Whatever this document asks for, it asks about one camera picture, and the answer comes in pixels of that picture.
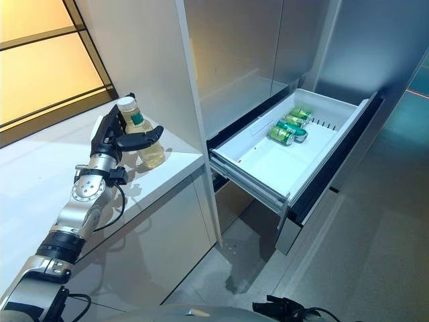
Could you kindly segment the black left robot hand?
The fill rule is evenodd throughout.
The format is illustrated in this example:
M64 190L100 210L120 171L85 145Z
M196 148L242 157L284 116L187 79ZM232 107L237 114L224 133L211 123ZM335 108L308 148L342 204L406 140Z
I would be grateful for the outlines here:
M119 109L122 101L130 103L132 107L137 105L135 94L129 93L119 99L110 112L102 117L98 129L91 139L90 157L99 154L107 155L119 163L122 159L122 152L144 150L157 143L161 138L164 132L161 125L152 130L127 133L127 123Z

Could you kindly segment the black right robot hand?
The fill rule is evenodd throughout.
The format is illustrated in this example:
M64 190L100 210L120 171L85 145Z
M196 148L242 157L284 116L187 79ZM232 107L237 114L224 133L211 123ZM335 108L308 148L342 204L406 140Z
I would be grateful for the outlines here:
M321 318L320 313L308 310L296 301L272 295L267 295L264 303L253 302L252 309L277 321L316 321Z

